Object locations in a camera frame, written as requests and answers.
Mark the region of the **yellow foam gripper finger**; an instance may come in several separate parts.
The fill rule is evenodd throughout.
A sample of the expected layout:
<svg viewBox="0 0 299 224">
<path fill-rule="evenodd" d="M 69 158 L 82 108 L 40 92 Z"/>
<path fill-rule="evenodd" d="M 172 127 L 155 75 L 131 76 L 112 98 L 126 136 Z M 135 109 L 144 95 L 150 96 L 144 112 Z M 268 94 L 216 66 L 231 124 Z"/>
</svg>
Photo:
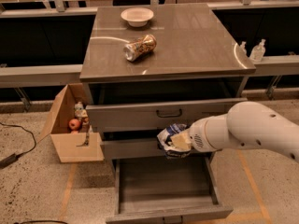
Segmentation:
<svg viewBox="0 0 299 224">
<path fill-rule="evenodd" d="M 172 144 L 183 151 L 190 151 L 192 149 L 192 141 L 187 131 L 177 133 L 171 137 Z"/>
</svg>

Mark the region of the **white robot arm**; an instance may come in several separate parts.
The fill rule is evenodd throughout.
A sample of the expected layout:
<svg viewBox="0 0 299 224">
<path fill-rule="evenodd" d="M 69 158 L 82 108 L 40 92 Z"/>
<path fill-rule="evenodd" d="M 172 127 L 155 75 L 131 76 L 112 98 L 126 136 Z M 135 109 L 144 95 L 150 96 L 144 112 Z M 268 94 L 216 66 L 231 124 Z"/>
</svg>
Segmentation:
<svg viewBox="0 0 299 224">
<path fill-rule="evenodd" d="M 299 162 L 299 126 L 255 102 L 241 102 L 224 115 L 199 119 L 170 140 L 182 151 L 266 149 Z"/>
</svg>

